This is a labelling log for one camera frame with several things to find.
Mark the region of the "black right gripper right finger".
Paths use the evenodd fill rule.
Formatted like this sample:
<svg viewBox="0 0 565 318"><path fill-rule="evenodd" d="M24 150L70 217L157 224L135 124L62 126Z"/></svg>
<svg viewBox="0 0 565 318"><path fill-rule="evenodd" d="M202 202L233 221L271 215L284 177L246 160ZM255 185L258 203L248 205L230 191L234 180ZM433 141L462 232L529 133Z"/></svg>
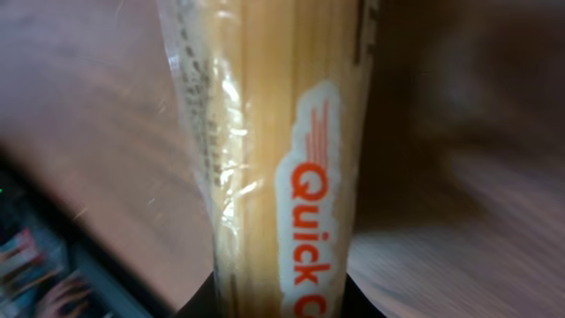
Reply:
<svg viewBox="0 0 565 318"><path fill-rule="evenodd" d="M342 318L387 318L361 291L350 275L346 277Z"/></svg>

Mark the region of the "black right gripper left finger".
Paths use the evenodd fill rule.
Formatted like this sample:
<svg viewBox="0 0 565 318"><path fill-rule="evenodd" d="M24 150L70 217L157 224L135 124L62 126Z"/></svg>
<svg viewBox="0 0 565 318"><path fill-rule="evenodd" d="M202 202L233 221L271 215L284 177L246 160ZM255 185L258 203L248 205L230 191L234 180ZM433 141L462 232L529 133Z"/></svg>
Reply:
<svg viewBox="0 0 565 318"><path fill-rule="evenodd" d="M215 274L211 273L202 286L176 313L176 318L216 318Z"/></svg>

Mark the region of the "red snack package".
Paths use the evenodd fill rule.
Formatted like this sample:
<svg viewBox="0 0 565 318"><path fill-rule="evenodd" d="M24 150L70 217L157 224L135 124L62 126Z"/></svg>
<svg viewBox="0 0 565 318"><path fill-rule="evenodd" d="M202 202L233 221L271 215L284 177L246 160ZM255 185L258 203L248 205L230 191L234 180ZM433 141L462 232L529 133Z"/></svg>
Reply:
<svg viewBox="0 0 565 318"><path fill-rule="evenodd" d="M373 0L161 0L226 317L337 317Z"/></svg>

